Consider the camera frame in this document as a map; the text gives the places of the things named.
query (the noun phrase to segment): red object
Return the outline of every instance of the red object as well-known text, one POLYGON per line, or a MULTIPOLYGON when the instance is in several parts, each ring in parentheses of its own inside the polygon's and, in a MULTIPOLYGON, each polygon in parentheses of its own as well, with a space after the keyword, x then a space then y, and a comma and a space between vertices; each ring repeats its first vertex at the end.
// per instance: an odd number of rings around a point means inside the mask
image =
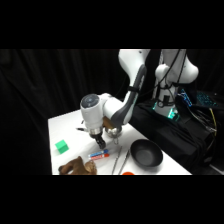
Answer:
POLYGON ((94 156, 94 157, 91 157, 90 160, 103 159, 103 158, 107 158, 107 157, 109 157, 109 156, 110 156, 109 154, 103 154, 103 155, 100 155, 100 156, 94 156))
POLYGON ((123 176, 135 176, 133 173, 131 172, 126 172, 122 174, 123 176))

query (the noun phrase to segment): black frying pan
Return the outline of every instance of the black frying pan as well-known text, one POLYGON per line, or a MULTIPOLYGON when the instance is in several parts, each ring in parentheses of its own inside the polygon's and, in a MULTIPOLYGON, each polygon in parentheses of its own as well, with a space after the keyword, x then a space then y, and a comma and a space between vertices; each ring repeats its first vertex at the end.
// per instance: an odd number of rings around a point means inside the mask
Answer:
POLYGON ((135 163, 143 169, 157 167, 163 161, 162 150, 149 140, 137 140, 130 152, 135 163))

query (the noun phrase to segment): blue marker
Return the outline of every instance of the blue marker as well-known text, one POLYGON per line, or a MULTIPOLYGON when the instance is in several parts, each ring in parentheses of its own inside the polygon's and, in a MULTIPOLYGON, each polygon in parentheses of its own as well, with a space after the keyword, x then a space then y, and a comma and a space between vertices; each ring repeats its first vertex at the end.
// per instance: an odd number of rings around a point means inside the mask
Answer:
POLYGON ((94 157, 94 156, 100 156, 100 155, 106 154, 108 152, 109 152, 109 150, 105 149, 105 150, 103 150, 101 152, 96 152, 96 153, 93 153, 93 154, 89 155, 89 158, 94 157))

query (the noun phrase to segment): white table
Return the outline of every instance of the white table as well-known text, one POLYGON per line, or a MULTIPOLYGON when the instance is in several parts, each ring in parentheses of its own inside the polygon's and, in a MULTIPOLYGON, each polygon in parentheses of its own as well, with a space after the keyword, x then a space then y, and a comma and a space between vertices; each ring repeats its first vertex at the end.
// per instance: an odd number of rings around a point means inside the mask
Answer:
MULTIPOLYGON (((88 133, 76 130, 76 128, 84 127, 84 125, 81 124, 82 121, 83 119, 80 110, 49 119, 48 125, 53 175, 59 175, 58 168, 61 165, 65 165, 69 161, 76 159, 78 156, 81 156, 83 162, 86 163, 89 154, 101 151, 96 141, 90 138, 88 133), (69 150, 60 155, 55 144, 62 140, 65 140, 69 150)), ((110 157, 97 160, 95 163, 98 175, 111 175, 119 148, 114 144, 113 139, 109 138, 106 133, 103 134, 103 139, 107 143, 110 157)), ((129 124, 123 127, 122 135, 119 138, 119 143, 123 146, 123 149, 114 175, 119 173, 127 151, 130 149, 132 143, 138 139, 147 138, 129 124)), ((163 163, 158 168, 153 168, 151 170, 143 170, 139 168, 130 156, 122 173, 132 172, 135 175, 191 175, 166 153, 163 152, 163 156, 163 163)))

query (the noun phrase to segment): green light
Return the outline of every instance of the green light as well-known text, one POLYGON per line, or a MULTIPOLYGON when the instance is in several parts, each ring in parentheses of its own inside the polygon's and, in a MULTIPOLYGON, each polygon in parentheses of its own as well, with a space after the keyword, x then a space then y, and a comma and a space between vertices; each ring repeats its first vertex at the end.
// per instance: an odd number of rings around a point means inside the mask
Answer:
POLYGON ((178 117, 177 117, 176 121, 178 121, 178 120, 179 120, 179 118, 180 118, 180 115, 178 114, 178 117))
POLYGON ((168 118, 173 119, 175 117, 175 113, 173 112, 173 108, 170 110, 168 118))
POLYGON ((157 103, 155 103, 154 107, 152 108, 153 110, 155 110, 157 103))

